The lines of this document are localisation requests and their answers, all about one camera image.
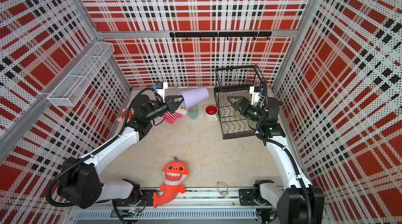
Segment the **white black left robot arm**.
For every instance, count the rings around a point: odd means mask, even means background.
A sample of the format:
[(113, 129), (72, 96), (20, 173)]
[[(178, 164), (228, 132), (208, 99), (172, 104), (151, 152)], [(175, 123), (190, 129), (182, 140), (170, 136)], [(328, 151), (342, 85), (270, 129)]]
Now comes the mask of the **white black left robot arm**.
[(125, 117), (117, 135), (80, 158), (67, 159), (60, 174), (46, 191), (47, 202), (56, 207), (88, 208), (95, 203), (123, 200), (136, 205), (141, 201), (140, 185), (124, 179), (117, 183), (103, 183), (99, 175), (126, 149), (142, 140), (153, 127), (153, 121), (165, 113), (175, 112), (184, 102), (181, 95), (167, 96), (160, 103), (145, 94), (136, 96), (129, 109), (132, 118)]

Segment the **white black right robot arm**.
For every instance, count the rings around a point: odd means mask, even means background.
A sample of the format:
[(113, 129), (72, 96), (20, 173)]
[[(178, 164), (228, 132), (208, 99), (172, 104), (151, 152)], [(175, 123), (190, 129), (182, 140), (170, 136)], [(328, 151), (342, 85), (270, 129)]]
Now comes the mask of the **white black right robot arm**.
[(278, 114), (281, 101), (266, 97), (257, 107), (244, 96), (230, 96), (227, 101), (242, 116), (256, 123), (255, 136), (263, 141), (280, 173), (283, 187), (273, 182), (257, 182), (256, 196), (276, 209), (282, 224), (320, 224), (325, 197), (320, 187), (313, 186), (289, 149)]

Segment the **black wire dish rack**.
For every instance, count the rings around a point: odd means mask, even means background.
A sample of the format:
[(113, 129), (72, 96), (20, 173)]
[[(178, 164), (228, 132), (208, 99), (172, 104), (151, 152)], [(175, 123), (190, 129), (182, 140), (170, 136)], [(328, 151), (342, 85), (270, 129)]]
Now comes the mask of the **black wire dish rack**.
[(252, 90), (261, 88), (262, 79), (263, 75), (256, 65), (220, 67), (215, 70), (214, 98), (224, 139), (254, 135), (256, 123), (242, 115), (238, 103), (248, 101), (260, 107), (260, 99), (253, 102)]

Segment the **short green plastic cup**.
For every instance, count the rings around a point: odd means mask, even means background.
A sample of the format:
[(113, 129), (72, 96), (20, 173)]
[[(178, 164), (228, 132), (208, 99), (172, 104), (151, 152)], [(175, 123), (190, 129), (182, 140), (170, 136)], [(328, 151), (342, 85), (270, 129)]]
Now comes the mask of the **short green plastic cup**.
[(248, 118), (243, 116), (240, 112), (238, 111), (233, 111), (233, 117), (235, 120), (247, 120)]

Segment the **purple plastic cup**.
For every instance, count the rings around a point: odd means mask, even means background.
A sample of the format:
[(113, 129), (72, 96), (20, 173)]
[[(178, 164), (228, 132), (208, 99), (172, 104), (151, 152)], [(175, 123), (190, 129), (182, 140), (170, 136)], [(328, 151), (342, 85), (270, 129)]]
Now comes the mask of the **purple plastic cup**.
[(184, 102), (181, 107), (185, 110), (207, 100), (209, 98), (209, 92), (206, 88), (194, 88), (190, 90), (181, 91), (178, 93), (182, 96)]

